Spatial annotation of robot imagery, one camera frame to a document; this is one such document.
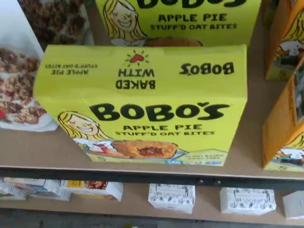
brown shelf surface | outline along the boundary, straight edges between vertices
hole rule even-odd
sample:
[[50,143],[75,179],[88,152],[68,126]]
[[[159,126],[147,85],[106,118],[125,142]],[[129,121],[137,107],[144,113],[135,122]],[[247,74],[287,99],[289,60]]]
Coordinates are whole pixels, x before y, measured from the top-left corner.
[[[96,44],[108,43],[95,7],[88,9]],[[248,103],[224,167],[92,162],[61,129],[0,130],[0,168],[122,171],[304,180],[303,173],[262,169],[261,128],[284,83],[263,78],[263,29],[258,19],[248,50]]]
[[27,201],[0,201],[0,208],[30,210],[66,211],[93,214],[146,216],[177,219],[213,220],[228,222],[263,223],[280,225],[303,225],[304,219],[286,219],[282,196],[286,193],[276,192],[276,211],[261,216],[222,214],[220,212],[219,190],[216,187],[197,187],[193,214],[155,209],[148,202],[148,184],[125,184],[121,202],[86,199],[73,196],[70,202],[48,199],[29,198]]

store shelf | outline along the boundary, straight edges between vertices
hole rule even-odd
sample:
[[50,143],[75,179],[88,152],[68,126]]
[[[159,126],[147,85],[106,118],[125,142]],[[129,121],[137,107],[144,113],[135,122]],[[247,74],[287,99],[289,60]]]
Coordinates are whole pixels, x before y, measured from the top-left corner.
[[214,220],[228,222],[264,223],[280,225],[303,225],[304,219],[290,220],[284,216],[282,196],[276,193],[276,211],[262,216],[222,214],[220,213],[219,188],[196,188],[196,202],[193,214],[175,211],[156,210],[148,202],[149,187],[147,184],[125,184],[121,202],[87,199],[73,196],[71,202],[29,198],[27,201],[0,201],[0,208],[17,208],[47,211],[80,212],[92,214],[146,216],[160,218]]
[[[97,8],[88,14],[96,44],[109,44]],[[259,19],[248,51],[248,103],[224,167],[92,162],[61,129],[1,129],[0,176],[304,190],[303,173],[262,169],[262,123],[284,85],[264,81],[262,44]]]

lower shelf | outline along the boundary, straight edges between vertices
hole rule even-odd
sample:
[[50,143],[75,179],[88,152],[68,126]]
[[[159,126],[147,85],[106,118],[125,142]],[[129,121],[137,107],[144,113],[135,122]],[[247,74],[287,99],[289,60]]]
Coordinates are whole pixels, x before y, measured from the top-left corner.
[[196,202],[193,214],[191,215],[178,212],[156,210],[148,202],[148,184],[131,183],[126,183],[124,185],[124,194],[121,202],[86,199],[78,196],[73,196],[70,202],[29,198],[27,201],[0,201],[0,208],[264,223],[278,225],[302,226],[304,224],[304,219],[292,220],[285,218],[282,196],[288,194],[288,192],[276,191],[276,211],[269,212],[262,216],[249,216],[220,213],[219,191],[220,188],[216,187],[197,187]]

small white box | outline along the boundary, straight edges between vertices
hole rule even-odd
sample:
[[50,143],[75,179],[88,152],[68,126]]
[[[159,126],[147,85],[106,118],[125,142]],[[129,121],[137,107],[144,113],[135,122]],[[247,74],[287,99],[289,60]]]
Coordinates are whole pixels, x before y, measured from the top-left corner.
[[0,200],[26,200],[27,193],[0,180]]
[[27,194],[33,197],[55,200],[69,200],[69,197],[71,195],[70,193],[59,191],[59,180],[6,177],[3,181],[4,183],[13,185],[15,188],[24,190]]
[[170,209],[191,214],[195,202],[195,187],[150,184],[148,201],[156,209]]
[[296,191],[283,197],[285,216],[289,219],[304,219],[304,191]]
[[89,198],[122,200],[124,184],[106,181],[62,180],[60,189]]
[[222,213],[262,215],[276,209],[273,190],[222,188],[220,191]]

product packaging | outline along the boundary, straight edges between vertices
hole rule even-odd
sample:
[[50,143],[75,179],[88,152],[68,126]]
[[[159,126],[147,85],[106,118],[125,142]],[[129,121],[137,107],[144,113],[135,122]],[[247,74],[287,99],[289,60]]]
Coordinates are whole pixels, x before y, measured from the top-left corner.
[[84,44],[91,33],[83,0],[18,0],[42,48]]
[[195,187],[192,185],[150,184],[148,201],[156,209],[170,209],[192,214]]
[[33,99],[43,51],[17,0],[1,1],[0,128],[52,131],[57,124]]
[[304,219],[304,191],[296,191],[283,197],[285,216],[289,219]]
[[32,197],[65,201],[69,201],[71,197],[71,193],[69,191],[59,189],[59,180],[6,177],[3,181],[7,184],[15,186],[15,188],[24,190]]
[[0,180],[0,200],[26,200],[27,193]]
[[189,42],[204,47],[249,45],[260,3],[261,0],[96,0],[116,46],[163,46],[163,38],[167,37],[191,39]]
[[276,14],[279,0],[262,0],[263,5],[263,24],[266,29],[270,29]]
[[95,162],[222,166],[247,101],[246,68],[245,45],[50,45],[34,94]]
[[263,126],[264,168],[304,171],[304,64],[296,70]]
[[122,200],[124,184],[106,181],[62,180],[60,189],[89,198]]
[[222,188],[220,191],[222,213],[262,215],[276,209],[273,190]]
[[265,45],[266,80],[288,80],[303,52],[304,1],[280,1]]

